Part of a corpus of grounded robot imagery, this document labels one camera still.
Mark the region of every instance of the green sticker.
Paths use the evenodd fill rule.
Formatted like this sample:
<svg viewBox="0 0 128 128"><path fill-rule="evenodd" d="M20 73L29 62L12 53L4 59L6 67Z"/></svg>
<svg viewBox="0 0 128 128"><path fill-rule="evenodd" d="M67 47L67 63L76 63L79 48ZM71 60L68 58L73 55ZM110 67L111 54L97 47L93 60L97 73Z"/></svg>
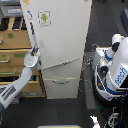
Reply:
<svg viewBox="0 0 128 128"><path fill-rule="evenodd" d="M1 55L1 57L6 57L6 55Z"/></svg>
<svg viewBox="0 0 128 128"><path fill-rule="evenodd" d="M9 69L13 69L12 67L10 67Z"/></svg>
<svg viewBox="0 0 128 128"><path fill-rule="evenodd" d="M24 58L24 57L25 57L25 54L26 54L26 53L15 53L15 54L14 54L14 57L15 57L15 58Z"/></svg>
<svg viewBox="0 0 128 128"><path fill-rule="evenodd" d="M44 21L44 23L47 21L48 16L46 14L43 14L41 19Z"/></svg>
<svg viewBox="0 0 128 128"><path fill-rule="evenodd" d="M8 37L11 39L11 38L14 38L13 34L12 33L8 33Z"/></svg>

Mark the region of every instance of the floor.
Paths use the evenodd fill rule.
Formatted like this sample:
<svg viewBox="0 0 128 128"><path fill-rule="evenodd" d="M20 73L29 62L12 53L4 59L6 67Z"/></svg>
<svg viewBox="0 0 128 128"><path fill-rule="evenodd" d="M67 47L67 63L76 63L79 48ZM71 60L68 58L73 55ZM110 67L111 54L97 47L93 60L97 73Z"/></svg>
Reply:
<svg viewBox="0 0 128 128"><path fill-rule="evenodd" d="M93 0L90 24L88 29L85 55L92 52L92 45L100 47L111 45L113 34L120 33L127 36L120 21L121 11L128 7L128 1L121 0ZM47 100L46 98L21 98L20 103L10 105L2 113L2 128L36 128L44 125L79 125L82 128L92 128L91 115L97 116L103 128L105 118L101 113L100 104L90 89L91 68L83 67L80 89L77 99Z"/></svg>

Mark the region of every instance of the refrigerator door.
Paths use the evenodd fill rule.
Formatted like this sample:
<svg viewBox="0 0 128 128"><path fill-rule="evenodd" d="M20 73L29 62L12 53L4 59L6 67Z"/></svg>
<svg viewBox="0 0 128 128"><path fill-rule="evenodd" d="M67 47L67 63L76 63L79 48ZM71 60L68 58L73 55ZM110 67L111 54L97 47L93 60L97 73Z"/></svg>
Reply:
<svg viewBox="0 0 128 128"><path fill-rule="evenodd" d="M21 0L31 42L30 22L33 23L41 69L82 57L92 0L29 0L29 3L25 5Z"/></svg>

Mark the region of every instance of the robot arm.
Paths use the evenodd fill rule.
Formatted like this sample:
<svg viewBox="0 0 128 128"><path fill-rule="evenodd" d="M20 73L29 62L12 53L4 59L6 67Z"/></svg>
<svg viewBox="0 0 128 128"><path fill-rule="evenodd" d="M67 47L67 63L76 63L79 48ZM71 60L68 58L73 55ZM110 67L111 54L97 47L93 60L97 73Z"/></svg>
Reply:
<svg viewBox="0 0 128 128"><path fill-rule="evenodd" d="M0 86L0 112L8 107L12 100L28 83L32 76L32 70L37 68L39 57L39 49L35 49L34 47L33 49L29 50L24 58L24 65L26 67L21 71L19 79L8 85Z"/></svg>
<svg viewBox="0 0 128 128"><path fill-rule="evenodd" d="M31 68L25 67L18 80L6 85L0 86L0 112L6 109L12 100L20 93L32 76Z"/></svg>

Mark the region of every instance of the cable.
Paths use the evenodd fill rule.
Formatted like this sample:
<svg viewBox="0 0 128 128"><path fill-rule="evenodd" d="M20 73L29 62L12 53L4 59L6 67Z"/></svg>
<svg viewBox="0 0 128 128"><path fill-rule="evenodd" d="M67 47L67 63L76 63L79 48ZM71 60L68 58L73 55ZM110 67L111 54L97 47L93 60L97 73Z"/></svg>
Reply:
<svg viewBox="0 0 128 128"><path fill-rule="evenodd" d="M107 0L97 0L100 4L104 4Z"/></svg>
<svg viewBox="0 0 128 128"><path fill-rule="evenodd" d="M93 44L93 45L92 45L92 52L94 52L94 51L93 51L93 47L94 47L94 46L96 46L97 48L99 47L99 45Z"/></svg>
<svg viewBox="0 0 128 128"><path fill-rule="evenodd" d="M127 96L127 94L128 94L128 92L126 92L126 93L124 94L124 97L123 97L123 100L122 100L122 103L121 103L121 119L120 119L120 122L119 122L119 128L120 128L121 123L122 123L122 109L123 109L123 103L124 103L124 99L125 99L125 97Z"/></svg>
<svg viewBox="0 0 128 128"><path fill-rule="evenodd" d="M83 66L82 66L82 70L86 69L88 66L91 65L92 63L92 58L93 56L85 53L84 57L83 57Z"/></svg>
<svg viewBox="0 0 128 128"><path fill-rule="evenodd" d="M83 91L83 90L81 90L81 88L79 87L79 91L80 92L82 92L82 93L84 93L84 94L86 94L86 93L88 93L88 92L90 92L91 90L92 90L92 83L89 81L89 80L84 80L85 82L89 82L90 84L91 84L91 87L90 87L90 89L88 90L88 91Z"/></svg>

